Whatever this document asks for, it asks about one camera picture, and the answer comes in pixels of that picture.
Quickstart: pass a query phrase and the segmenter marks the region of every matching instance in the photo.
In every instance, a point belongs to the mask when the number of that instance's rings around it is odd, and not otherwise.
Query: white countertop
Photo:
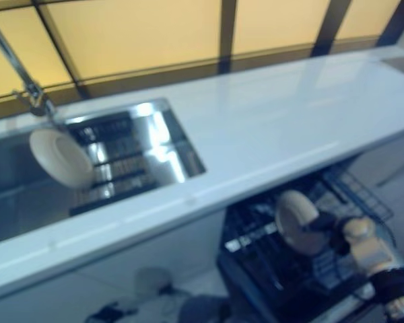
[[[395,46],[319,57],[61,107],[76,116],[169,100],[207,172],[0,242],[0,296],[404,132]],[[40,123],[0,120],[0,136]]]

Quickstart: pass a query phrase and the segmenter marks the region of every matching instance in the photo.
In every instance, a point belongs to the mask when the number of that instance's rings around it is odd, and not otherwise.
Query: floor
[[[119,323],[177,323],[180,309],[192,295],[227,296],[226,288],[217,269],[213,268],[195,279],[177,286],[189,294],[164,296],[139,306],[139,312],[124,318]]]

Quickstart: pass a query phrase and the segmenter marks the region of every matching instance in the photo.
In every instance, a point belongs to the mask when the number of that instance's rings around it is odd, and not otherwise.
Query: dishwasher
[[[275,224],[275,204],[287,190],[303,192],[318,209],[338,217],[366,215],[395,245],[385,221],[393,212],[346,170],[349,162],[317,171],[228,208],[217,265],[240,315],[257,322],[352,322],[345,318],[373,296],[350,255],[325,248],[316,256],[286,246]]]

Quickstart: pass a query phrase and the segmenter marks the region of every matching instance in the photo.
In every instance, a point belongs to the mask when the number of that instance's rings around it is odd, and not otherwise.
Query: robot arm
[[[312,251],[303,249],[309,244],[319,244],[315,250],[321,250],[326,240],[319,237],[323,231],[331,232],[334,250],[351,253],[374,286],[376,299],[384,306],[389,322],[404,323],[404,261],[393,246],[378,236],[373,220],[337,219],[319,211],[303,194],[290,190],[277,203],[276,221],[286,243],[301,253]]]
[[[374,222],[352,218],[341,231],[358,268],[371,281],[378,301],[392,322],[404,322],[404,261],[398,252],[376,235]]]

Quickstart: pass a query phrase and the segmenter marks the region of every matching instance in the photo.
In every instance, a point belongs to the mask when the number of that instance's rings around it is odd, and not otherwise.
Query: stainless steel sink
[[[71,190],[55,182],[34,159],[30,132],[0,139],[0,241],[205,172],[166,100],[65,124],[95,165],[95,184]]]

